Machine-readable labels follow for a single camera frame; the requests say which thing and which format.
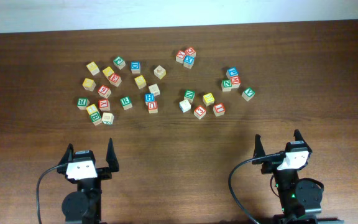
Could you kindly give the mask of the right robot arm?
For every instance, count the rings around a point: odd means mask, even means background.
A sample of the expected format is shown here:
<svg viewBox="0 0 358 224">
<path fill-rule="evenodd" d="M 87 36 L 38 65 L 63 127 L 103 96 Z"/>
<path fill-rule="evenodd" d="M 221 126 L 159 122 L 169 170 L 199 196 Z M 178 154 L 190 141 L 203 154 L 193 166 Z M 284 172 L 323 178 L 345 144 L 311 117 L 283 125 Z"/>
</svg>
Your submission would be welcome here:
<svg viewBox="0 0 358 224">
<path fill-rule="evenodd" d="M 262 166 L 262 174 L 271 174 L 276 183 L 282 214 L 273 217 L 274 223 L 344 223 L 337 218 L 322 218 L 324 185 L 311 178 L 299 178 L 298 172 L 308 165 L 313 151 L 303 139 L 299 130 L 294 130 L 294 141 L 285 149 L 267 155 L 261 136 L 255 135 L 253 165 Z"/>
</svg>

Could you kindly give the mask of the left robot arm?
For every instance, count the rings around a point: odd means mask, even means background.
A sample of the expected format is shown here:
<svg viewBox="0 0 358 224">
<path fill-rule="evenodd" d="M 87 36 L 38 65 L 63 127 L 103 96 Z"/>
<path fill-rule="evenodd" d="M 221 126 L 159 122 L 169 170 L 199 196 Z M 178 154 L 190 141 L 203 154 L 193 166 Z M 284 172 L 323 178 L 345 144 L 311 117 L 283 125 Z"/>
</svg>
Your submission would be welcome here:
<svg viewBox="0 0 358 224">
<path fill-rule="evenodd" d="M 97 168 L 93 151 L 75 152 L 73 145 L 68 145 L 57 169 L 67 181 L 76 185 L 76 191 L 62 202 L 65 223 L 101 223 L 101 182 L 119 171 L 112 139 L 108 142 L 106 162 L 106 167 Z"/>
</svg>

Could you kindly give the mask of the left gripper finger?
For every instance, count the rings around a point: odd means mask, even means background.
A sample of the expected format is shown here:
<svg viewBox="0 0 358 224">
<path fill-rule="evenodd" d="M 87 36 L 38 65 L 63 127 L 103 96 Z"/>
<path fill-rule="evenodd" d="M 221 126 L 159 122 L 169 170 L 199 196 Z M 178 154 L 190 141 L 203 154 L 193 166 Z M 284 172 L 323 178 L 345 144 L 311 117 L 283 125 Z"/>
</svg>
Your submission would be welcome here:
<svg viewBox="0 0 358 224">
<path fill-rule="evenodd" d="M 72 159 L 73 159 L 73 145 L 69 143 L 63 157 L 60 159 L 60 162 L 58 164 L 59 165 L 67 164 L 71 162 Z"/>
<path fill-rule="evenodd" d="M 110 172 L 119 172 L 119 163 L 116 157 L 116 153 L 114 151 L 112 138 L 109 138 L 108 149 L 106 153 L 106 162 L 108 163 Z"/>
</svg>

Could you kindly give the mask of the yellow S block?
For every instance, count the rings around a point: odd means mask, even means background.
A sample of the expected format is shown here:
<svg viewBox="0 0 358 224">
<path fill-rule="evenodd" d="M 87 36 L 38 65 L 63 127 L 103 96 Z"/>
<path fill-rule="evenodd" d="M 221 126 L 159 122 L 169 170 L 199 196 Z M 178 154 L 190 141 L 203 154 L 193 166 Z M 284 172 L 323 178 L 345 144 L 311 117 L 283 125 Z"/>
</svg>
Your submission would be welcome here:
<svg viewBox="0 0 358 224">
<path fill-rule="evenodd" d="M 135 84 L 137 85 L 138 89 L 142 89 L 146 87 L 147 82 L 143 75 L 139 75 L 138 77 L 134 78 Z"/>
<path fill-rule="evenodd" d="M 85 90 L 93 91 L 96 88 L 96 82 L 93 79 L 85 78 L 82 86 Z"/>
</svg>

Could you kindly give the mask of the green R block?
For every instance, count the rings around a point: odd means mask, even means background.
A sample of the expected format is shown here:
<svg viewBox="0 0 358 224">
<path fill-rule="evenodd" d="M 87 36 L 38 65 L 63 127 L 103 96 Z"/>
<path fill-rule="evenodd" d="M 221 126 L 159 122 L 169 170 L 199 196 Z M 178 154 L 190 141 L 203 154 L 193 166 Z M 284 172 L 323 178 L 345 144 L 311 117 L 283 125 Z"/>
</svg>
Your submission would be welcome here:
<svg viewBox="0 0 358 224">
<path fill-rule="evenodd" d="M 132 108 L 132 101 L 128 96 L 121 98 L 120 102 L 124 110 Z"/>
</svg>

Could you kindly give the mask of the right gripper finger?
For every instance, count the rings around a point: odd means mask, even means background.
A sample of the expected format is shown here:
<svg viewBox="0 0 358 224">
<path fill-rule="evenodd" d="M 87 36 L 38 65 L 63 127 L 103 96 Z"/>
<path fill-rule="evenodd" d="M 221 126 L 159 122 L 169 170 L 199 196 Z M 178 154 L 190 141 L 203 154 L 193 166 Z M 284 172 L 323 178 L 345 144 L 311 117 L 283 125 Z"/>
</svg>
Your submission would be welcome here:
<svg viewBox="0 0 358 224">
<path fill-rule="evenodd" d="M 304 144 L 305 140 L 303 139 L 303 136 L 301 135 L 300 131 L 298 129 L 294 130 L 294 138 L 296 144 Z"/>
<path fill-rule="evenodd" d="M 255 135 L 255 147 L 254 147 L 253 158 L 260 158 L 265 156 L 265 151 L 260 138 L 261 136 L 259 134 Z"/>
</svg>

